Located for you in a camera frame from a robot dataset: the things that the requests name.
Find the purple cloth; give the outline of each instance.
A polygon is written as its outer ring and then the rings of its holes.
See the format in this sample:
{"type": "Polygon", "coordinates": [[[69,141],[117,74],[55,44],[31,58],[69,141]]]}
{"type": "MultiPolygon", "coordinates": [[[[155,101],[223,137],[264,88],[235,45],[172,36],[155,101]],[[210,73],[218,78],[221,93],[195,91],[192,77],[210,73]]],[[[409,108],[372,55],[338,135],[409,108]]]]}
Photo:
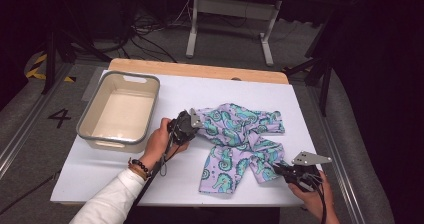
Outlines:
{"type": "Polygon", "coordinates": [[[199,191],[233,193],[248,166],[258,183],[279,177],[272,164],[284,162],[283,146],[260,134],[284,132],[280,112],[250,111],[226,103],[196,113],[203,123],[198,134],[215,144],[205,162],[199,191]]]}

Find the wooden table edge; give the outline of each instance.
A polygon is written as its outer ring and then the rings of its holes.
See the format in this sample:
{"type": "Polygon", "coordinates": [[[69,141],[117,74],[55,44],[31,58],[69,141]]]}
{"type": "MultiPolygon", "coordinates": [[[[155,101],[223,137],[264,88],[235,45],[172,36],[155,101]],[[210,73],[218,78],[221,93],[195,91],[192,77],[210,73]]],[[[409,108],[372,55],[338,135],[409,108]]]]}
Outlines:
{"type": "Polygon", "coordinates": [[[156,62],[145,60],[113,59],[109,70],[122,72],[149,73],[159,75],[204,77],[224,80],[241,80],[274,84],[289,84],[282,72],[259,71],[228,67],[193,65],[182,63],[156,62]]]}

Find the human hand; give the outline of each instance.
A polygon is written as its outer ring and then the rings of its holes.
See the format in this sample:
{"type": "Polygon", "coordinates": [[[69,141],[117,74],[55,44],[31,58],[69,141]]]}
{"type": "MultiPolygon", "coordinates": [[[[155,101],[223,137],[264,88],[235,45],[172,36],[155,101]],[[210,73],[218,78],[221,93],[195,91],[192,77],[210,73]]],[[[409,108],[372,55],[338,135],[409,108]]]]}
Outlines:
{"type": "MultiPolygon", "coordinates": [[[[319,174],[322,178],[322,184],[319,188],[321,192],[324,193],[324,201],[327,209],[326,224],[337,224],[339,223],[339,220],[334,209],[334,197],[333,192],[331,191],[330,183],[328,182],[327,176],[322,171],[319,171],[319,174]]],[[[308,211],[312,213],[312,215],[314,215],[319,221],[321,221],[323,205],[318,192],[303,192],[299,189],[299,187],[297,187],[293,183],[289,183],[288,186],[293,192],[293,194],[304,202],[305,207],[308,209],[308,211]]]]}
{"type": "MultiPolygon", "coordinates": [[[[149,170],[153,169],[155,163],[159,161],[168,146],[169,132],[167,127],[169,122],[171,122],[171,119],[162,118],[160,127],[150,135],[144,155],[139,159],[149,170]]],[[[188,144],[189,143],[187,142],[181,146],[172,145],[168,151],[166,159],[168,160],[173,155],[187,150],[188,144]]]]}

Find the beaded bracelet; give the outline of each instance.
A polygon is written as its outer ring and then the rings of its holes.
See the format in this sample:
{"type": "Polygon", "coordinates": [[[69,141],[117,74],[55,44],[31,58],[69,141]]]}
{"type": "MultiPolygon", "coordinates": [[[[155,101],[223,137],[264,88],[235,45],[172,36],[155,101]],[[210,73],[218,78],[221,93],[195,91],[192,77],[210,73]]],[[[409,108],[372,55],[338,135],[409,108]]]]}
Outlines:
{"type": "Polygon", "coordinates": [[[149,173],[149,169],[147,169],[147,167],[141,161],[139,161],[137,159],[132,159],[131,160],[131,157],[130,157],[130,159],[128,161],[128,164],[134,164],[134,165],[140,166],[141,169],[146,173],[147,178],[149,178],[149,177],[152,176],[152,174],[149,173]]]}
{"type": "Polygon", "coordinates": [[[147,181],[147,174],[146,174],[144,171],[142,171],[142,170],[140,170],[140,169],[135,168],[132,164],[128,165],[128,168],[129,168],[132,172],[134,172],[135,174],[137,174],[137,175],[139,175],[141,178],[143,178],[143,180],[144,180],[144,181],[147,181]]]}

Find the white paper sheet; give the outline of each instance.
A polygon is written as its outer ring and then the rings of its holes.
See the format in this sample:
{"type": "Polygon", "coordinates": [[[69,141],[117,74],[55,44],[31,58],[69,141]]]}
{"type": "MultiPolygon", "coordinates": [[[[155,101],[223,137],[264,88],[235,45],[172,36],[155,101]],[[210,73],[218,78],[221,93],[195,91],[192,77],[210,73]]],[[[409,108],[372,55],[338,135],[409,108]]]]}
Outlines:
{"type": "MultiPolygon", "coordinates": [[[[300,152],[316,153],[291,85],[155,75],[161,82],[150,133],[162,117],[176,118],[182,110],[215,108],[235,103],[250,110],[280,111],[286,132],[266,138],[283,144],[288,163],[300,152]]],[[[187,151],[167,163],[167,174],[157,175],[139,205],[164,206],[293,206],[302,202],[284,179],[258,184],[248,169],[234,194],[199,193],[204,162],[212,144],[203,137],[191,141],[187,151]]],[[[53,190],[51,201],[83,203],[126,168],[139,154],[98,150],[85,140],[74,145],[53,190]]]]}

